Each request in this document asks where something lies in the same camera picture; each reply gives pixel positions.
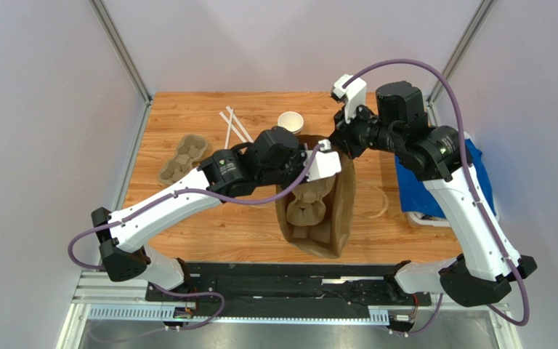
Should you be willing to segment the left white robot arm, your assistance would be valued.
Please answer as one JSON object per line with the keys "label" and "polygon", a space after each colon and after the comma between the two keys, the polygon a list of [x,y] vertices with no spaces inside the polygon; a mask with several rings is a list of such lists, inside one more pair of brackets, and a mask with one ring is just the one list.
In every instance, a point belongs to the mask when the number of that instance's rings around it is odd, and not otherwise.
{"label": "left white robot arm", "polygon": [[294,188],[307,173],[310,148],[288,130],[274,127],[252,143],[215,151],[182,179],[139,204],[107,213],[97,237],[103,267],[112,282],[142,279],[164,289],[185,283],[181,259],[148,244],[188,217],[244,198],[263,186]]}

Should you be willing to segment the brown paper bag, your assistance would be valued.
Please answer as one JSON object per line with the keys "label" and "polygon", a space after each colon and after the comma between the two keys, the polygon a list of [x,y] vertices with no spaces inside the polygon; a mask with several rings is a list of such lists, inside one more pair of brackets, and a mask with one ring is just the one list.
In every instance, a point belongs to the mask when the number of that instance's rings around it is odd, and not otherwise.
{"label": "brown paper bag", "polygon": [[288,239],[289,228],[286,222],[286,207],[294,199],[292,191],[275,202],[277,220],[284,239],[303,252],[323,259],[341,257],[342,251],[349,241],[354,218],[357,191],[355,165],[353,160],[341,151],[338,154],[341,160],[341,171],[335,174],[336,182],[333,190],[324,199],[327,205],[327,218],[329,218],[331,224],[331,240],[328,244],[307,240],[290,241]]}

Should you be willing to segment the cardboard cup carrier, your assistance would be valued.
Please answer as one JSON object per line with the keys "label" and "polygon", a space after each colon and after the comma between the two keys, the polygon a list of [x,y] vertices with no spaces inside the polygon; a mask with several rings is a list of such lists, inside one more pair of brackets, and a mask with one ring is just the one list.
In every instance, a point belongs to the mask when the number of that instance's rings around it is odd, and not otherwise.
{"label": "cardboard cup carrier", "polygon": [[290,241],[307,240],[328,244],[331,240],[331,224],[327,218],[327,205],[324,202],[336,182],[336,176],[297,186],[292,195],[294,199],[287,204],[286,222]]}
{"label": "cardboard cup carrier", "polygon": [[199,135],[185,135],[175,148],[174,155],[158,173],[158,181],[165,186],[180,181],[211,150],[209,141]]}

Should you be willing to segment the aluminium rail frame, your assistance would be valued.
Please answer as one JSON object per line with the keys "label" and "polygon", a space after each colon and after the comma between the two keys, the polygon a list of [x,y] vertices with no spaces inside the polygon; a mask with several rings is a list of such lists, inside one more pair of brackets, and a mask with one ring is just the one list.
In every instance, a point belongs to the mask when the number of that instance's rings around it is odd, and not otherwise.
{"label": "aluminium rail frame", "polygon": [[390,300],[386,265],[205,263],[172,296],[148,282],[78,280],[59,348],[520,348],[489,308]]}

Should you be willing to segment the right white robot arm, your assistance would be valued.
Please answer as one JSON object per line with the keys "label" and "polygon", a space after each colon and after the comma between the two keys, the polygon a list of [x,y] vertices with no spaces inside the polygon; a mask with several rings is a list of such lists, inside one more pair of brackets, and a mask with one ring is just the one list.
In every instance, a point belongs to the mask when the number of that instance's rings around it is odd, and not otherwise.
{"label": "right white robot arm", "polygon": [[342,107],[333,118],[331,143],[351,159],[368,149],[395,155],[440,206],[461,246],[441,262],[404,261],[386,276],[393,300],[421,292],[443,293],[459,305],[497,303],[536,269],[505,237],[477,186],[472,157],[459,133],[430,125],[421,90],[406,81],[376,90],[377,112],[365,104],[366,83],[342,76],[331,90]]}

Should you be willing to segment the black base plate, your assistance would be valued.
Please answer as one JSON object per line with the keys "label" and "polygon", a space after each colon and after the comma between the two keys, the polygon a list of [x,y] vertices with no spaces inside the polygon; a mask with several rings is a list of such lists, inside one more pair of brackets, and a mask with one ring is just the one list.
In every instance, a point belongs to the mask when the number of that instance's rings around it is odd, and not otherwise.
{"label": "black base plate", "polygon": [[210,316],[226,299],[225,318],[365,319],[369,308],[434,304],[427,294],[392,296],[385,275],[391,265],[190,262],[190,279],[175,291],[203,293],[189,299],[199,316]]}

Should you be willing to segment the far kraft paper cup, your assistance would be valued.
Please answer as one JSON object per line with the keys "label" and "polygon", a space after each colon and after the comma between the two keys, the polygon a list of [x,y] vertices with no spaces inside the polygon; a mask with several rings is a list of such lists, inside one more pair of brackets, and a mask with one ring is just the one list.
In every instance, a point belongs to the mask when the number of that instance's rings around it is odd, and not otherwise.
{"label": "far kraft paper cup", "polygon": [[286,111],[279,115],[278,126],[298,135],[303,130],[304,118],[295,111]]}

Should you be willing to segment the white plastic basket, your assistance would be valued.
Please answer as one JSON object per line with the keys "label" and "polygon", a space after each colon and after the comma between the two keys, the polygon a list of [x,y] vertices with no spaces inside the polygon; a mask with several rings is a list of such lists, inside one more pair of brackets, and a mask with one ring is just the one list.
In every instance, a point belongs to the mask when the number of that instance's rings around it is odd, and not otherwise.
{"label": "white plastic basket", "polygon": [[[478,184],[492,210],[496,221],[500,215],[496,207],[488,171],[482,161],[483,152],[477,147],[472,136],[464,133],[466,146],[472,155],[473,164],[477,173]],[[396,175],[400,193],[400,208],[406,214],[408,222],[415,226],[431,226],[436,228],[449,228],[450,225],[432,194],[419,182],[412,171],[404,168],[398,159],[395,159]]]}

